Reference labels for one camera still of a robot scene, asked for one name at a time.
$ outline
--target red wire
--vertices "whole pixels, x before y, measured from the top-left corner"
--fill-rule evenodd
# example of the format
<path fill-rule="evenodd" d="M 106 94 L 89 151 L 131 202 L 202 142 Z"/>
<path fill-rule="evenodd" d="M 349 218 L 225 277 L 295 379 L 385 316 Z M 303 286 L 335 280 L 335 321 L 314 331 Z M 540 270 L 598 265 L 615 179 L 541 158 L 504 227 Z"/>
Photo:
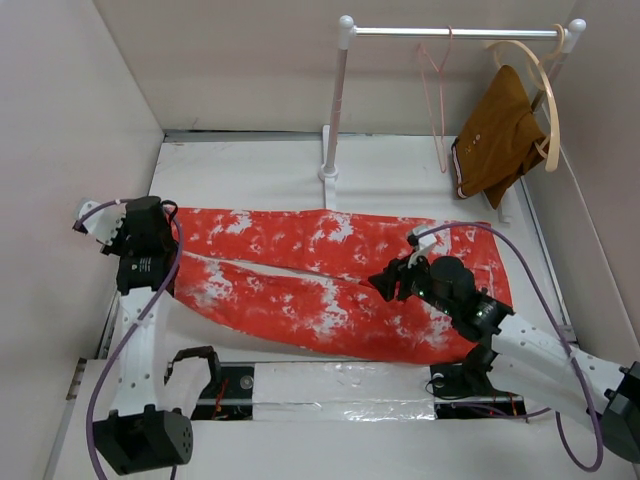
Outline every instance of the red wire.
<path fill-rule="evenodd" d="M 218 414 L 218 409 L 220 408 L 220 401 L 222 400 L 222 397 L 224 397 L 224 391 L 227 389 L 227 385 L 229 384 L 229 379 L 225 379 L 224 382 L 222 382 L 222 388 L 220 389 L 220 393 L 218 393 L 218 396 L 216 397 L 216 408 L 213 410 L 213 417 L 211 417 L 211 420 L 216 418 L 216 415 Z"/>

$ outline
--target white metal pole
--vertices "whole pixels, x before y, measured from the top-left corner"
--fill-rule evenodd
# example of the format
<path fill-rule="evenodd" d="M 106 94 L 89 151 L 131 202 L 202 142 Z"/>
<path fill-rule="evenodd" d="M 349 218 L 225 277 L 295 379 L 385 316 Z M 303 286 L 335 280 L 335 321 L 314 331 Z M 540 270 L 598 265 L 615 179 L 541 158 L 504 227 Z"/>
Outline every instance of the white metal pole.
<path fill-rule="evenodd" d="M 338 42 L 338 66 L 336 68 L 336 80 L 333 86 L 333 104 L 331 106 L 331 121 L 329 123 L 329 145 L 327 159 L 320 168 L 320 178 L 336 178 L 336 148 L 338 145 L 338 131 L 340 130 L 340 111 L 342 109 L 342 91 L 344 89 L 344 77 L 347 69 L 347 52 L 349 41 L 355 35 L 353 18 L 348 15 L 340 17 L 340 40 Z"/>
<path fill-rule="evenodd" d="M 581 18 L 576 18 L 572 20 L 569 26 L 565 31 L 565 39 L 564 45 L 562 46 L 562 53 L 556 58 L 551 67 L 549 68 L 549 72 L 547 76 L 549 77 L 549 82 L 553 84 L 553 81 L 556 79 L 562 66 L 564 65 L 564 61 L 567 59 L 573 48 L 576 46 L 578 39 L 580 38 L 580 34 L 585 31 L 587 28 L 587 22 L 582 20 Z M 544 100 L 544 91 L 538 90 L 536 93 L 533 102 L 531 103 L 531 109 L 535 112 L 540 105 L 542 105 L 542 101 Z"/>

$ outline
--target beige hanger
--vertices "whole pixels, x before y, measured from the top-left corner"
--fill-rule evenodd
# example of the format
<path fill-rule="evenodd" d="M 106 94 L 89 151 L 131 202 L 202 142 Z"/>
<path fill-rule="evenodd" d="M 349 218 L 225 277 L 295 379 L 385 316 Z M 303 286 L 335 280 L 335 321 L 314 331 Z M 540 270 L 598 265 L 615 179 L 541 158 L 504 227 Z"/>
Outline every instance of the beige hanger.
<path fill-rule="evenodd" d="M 561 36 L 561 42 L 564 39 L 564 30 L 563 35 Z M 553 172 L 558 168 L 558 161 L 560 159 L 560 120 L 558 118 L 558 107 L 556 106 L 556 99 L 553 95 L 553 90 L 551 89 L 551 82 L 549 81 L 549 77 L 547 77 L 547 73 L 544 71 L 542 64 L 538 57 L 536 57 L 535 53 L 533 53 L 529 47 L 527 47 L 524 43 L 519 42 L 518 40 L 500 40 L 498 42 L 492 43 L 489 45 L 489 49 L 493 50 L 493 58 L 496 62 L 498 68 L 502 67 L 500 63 L 500 57 L 502 56 L 502 52 L 499 49 L 496 49 L 498 45 L 511 44 L 519 47 L 524 53 L 527 54 L 529 59 L 533 62 L 533 65 L 536 67 L 540 78 L 542 79 L 542 84 L 534 80 L 534 84 L 545 92 L 547 96 L 547 102 L 549 105 L 549 117 L 550 117 L 550 125 L 551 125 L 551 133 L 547 136 L 547 138 L 542 142 L 542 144 L 536 144 L 536 148 L 538 152 L 543 158 L 546 158 L 546 163 L 544 169 L 547 172 Z M 548 152 L 545 153 L 543 148 L 546 144 L 549 144 Z"/>

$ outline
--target brown garment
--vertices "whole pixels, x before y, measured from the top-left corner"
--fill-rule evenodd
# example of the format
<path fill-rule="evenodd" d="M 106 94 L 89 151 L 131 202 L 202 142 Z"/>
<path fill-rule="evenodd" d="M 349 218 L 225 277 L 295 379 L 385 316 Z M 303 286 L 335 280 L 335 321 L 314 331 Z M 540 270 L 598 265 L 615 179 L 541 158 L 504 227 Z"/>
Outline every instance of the brown garment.
<path fill-rule="evenodd" d="M 507 188 L 543 160 L 535 143 L 545 138 L 518 74 L 504 65 L 454 143 L 458 196 L 484 190 L 498 208 Z"/>

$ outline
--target white wall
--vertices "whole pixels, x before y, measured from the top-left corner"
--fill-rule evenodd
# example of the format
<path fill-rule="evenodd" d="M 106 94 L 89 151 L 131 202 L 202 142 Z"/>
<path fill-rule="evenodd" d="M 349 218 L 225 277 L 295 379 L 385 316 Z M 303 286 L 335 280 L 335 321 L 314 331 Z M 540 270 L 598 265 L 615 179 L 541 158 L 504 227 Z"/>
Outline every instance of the white wall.
<path fill-rule="evenodd" d="M 96 0 L 163 128 L 315 132 L 329 120 L 341 15 L 352 15 L 360 26 L 539 29 L 564 22 L 573 3 Z M 427 43 L 439 62 L 447 41 Z M 353 42 L 344 131 L 430 134 L 417 45 L 401 39 Z M 428 71 L 437 104 L 436 77 Z M 494 71 L 483 42 L 453 44 L 445 68 L 451 134 L 460 130 Z"/>
<path fill-rule="evenodd" d="M 71 231 L 83 196 L 147 191 L 161 131 L 90 0 L 0 1 L 0 465 L 42 478 L 114 260 Z"/>
<path fill-rule="evenodd" d="M 583 346 L 630 362 L 640 358 L 640 4 L 574 10 L 587 30 L 555 84 L 569 163 L 527 183 Z"/>

